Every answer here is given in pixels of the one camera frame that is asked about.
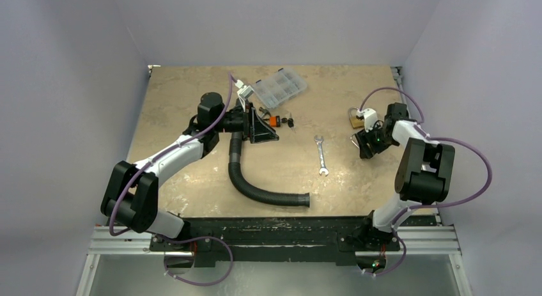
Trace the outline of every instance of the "wooden tabletop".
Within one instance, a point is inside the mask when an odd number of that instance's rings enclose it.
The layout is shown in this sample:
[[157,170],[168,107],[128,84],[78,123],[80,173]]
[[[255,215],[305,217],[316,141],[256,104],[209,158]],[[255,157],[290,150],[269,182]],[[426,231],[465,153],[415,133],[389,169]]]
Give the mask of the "wooden tabletop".
[[[129,161],[145,159],[175,141],[195,115],[202,94],[228,94],[228,71],[243,82],[264,79],[280,66],[157,67],[153,69]],[[185,167],[161,188],[159,207],[183,217],[367,215],[394,194],[394,177],[403,154],[390,147],[371,160],[359,159],[350,141],[356,132],[347,118],[375,88],[395,86],[389,66],[292,66],[308,83],[294,99],[273,110],[291,113],[295,132],[277,128],[279,141],[245,142],[242,172],[248,182],[276,192],[310,192],[311,207],[280,207],[246,198],[228,177],[230,134],[204,159]],[[256,96],[251,99],[259,106]],[[373,95],[366,107],[380,119],[388,104],[400,102],[394,91]],[[329,176],[320,168],[314,136],[324,137]]]

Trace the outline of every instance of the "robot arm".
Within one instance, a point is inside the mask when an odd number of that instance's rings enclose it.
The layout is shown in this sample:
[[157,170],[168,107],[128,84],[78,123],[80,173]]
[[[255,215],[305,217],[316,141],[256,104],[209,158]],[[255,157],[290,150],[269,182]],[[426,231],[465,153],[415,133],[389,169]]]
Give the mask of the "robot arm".
[[378,121],[372,109],[359,111],[357,116],[361,116],[366,124],[364,130],[355,134],[360,158],[370,159],[391,145],[405,149],[395,177],[396,194],[369,215],[369,227],[365,229],[369,238],[371,235],[378,235],[380,240],[391,238],[392,225],[399,226],[414,212],[407,211],[393,223],[400,211],[445,200],[455,149],[448,144],[432,141],[415,120],[408,118],[405,104],[388,105],[384,121]]
[[[106,216],[111,216],[129,180],[150,162],[150,165],[132,184],[132,187],[135,187],[135,193],[128,192],[121,202],[116,221],[138,233],[149,231],[169,238],[177,238],[183,231],[183,227],[189,223],[171,213],[158,210],[158,190],[167,179],[190,163],[209,154],[219,142],[219,132],[242,132],[243,139],[249,139],[251,143],[279,139],[275,130],[259,118],[252,103],[245,100],[240,102],[245,105],[236,105],[226,112],[221,121],[205,135],[180,146],[181,142],[194,137],[216,121],[224,108],[219,94],[203,95],[197,107],[197,115],[191,119],[188,128],[175,142],[148,159],[134,164],[121,161],[115,165],[100,211]],[[164,152],[166,153],[158,160],[152,162],[152,159]]]

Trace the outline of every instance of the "silver wrench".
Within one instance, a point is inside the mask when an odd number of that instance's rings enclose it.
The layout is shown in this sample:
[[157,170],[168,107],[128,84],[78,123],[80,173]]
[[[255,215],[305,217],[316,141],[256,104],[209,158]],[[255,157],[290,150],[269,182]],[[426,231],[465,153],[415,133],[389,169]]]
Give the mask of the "silver wrench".
[[329,175],[329,170],[325,167],[325,161],[323,160],[323,150],[321,144],[323,143],[323,136],[318,138],[318,135],[314,137],[314,141],[316,141],[316,145],[318,146],[318,155],[320,156],[320,171],[318,172],[320,175],[322,173],[325,173],[325,176]]

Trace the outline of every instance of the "small black object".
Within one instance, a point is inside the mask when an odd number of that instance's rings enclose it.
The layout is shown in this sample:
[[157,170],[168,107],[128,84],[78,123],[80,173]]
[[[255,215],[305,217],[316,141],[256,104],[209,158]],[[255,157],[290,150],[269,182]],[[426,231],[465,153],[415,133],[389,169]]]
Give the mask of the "small black object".
[[[100,207],[102,214],[111,216],[122,190],[137,171],[135,164],[125,161],[115,165]],[[142,173],[136,184],[136,194],[128,192],[124,197],[116,221],[142,233],[152,225],[158,213],[158,178],[154,173]]]
[[205,93],[199,99],[197,106],[197,124],[210,125],[219,117],[223,108],[224,102],[220,94]]
[[[395,176],[395,191],[401,200],[430,205],[442,202],[448,195],[455,148],[448,144],[433,146],[420,139],[410,138]],[[429,164],[435,171],[423,171]]]
[[372,274],[386,267],[386,259],[383,256],[378,258],[374,256],[357,256],[356,262],[359,269],[370,271]]
[[290,117],[288,118],[288,127],[293,128],[293,118],[291,117],[291,113],[290,113]]
[[359,146],[359,157],[370,159],[388,149],[391,145],[399,146],[399,143],[392,137],[393,127],[399,120],[411,120],[408,116],[407,105],[402,103],[389,104],[384,116],[384,122],[377,122],[369,132],[365,131],[365,129],[357,132],[354,137]]
[[371,211],[367,217],[363,218],[361,225],[346,237],[347,242],[358,243],[367,251],[379,251],[382,244],[392,242],[393,234],[391,232],[380,231],[373,225],[374,213],[375,211]]

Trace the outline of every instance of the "plastic compartment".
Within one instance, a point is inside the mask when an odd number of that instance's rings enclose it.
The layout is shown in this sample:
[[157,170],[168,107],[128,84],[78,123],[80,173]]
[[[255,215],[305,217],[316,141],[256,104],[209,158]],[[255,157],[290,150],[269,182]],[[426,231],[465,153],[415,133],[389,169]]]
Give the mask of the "plastic compartment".
[[257,81],[253,87],[261,103],[274,109],[306,90],[307,83],[293,69],[281,68],[270,77]]

